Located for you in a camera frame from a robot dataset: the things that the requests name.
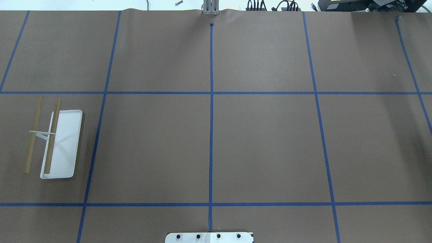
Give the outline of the black equipment box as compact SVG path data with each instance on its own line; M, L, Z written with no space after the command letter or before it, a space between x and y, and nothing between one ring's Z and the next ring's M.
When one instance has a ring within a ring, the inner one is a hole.
M426 0L318 0L322 12L416 12Z

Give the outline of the white mounting plate with bolts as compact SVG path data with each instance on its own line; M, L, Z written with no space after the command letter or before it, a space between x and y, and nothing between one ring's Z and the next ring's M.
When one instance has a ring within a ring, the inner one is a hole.
M165 243L253 243L250 232L168 233Z

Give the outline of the white towel rack with wooden bars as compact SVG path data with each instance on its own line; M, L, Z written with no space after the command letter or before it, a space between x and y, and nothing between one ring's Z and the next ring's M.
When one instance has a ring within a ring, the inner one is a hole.
M24 162L23 172L30 173L34 144L37 137L45 141L45 150L42 160L41 179L67 179L72 178L80 145L80 133L83 112L77 110L61 110L61 99L56 100L54 111L51 114L48 131L37 131L42 110L43 96L36 99L31 131L29 131L28 148Z

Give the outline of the grey metal bracket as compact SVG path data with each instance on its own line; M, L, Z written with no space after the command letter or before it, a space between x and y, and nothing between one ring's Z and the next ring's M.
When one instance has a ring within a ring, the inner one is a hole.
M205 16L218 16L220 14L219 0L204 0L202 12Z

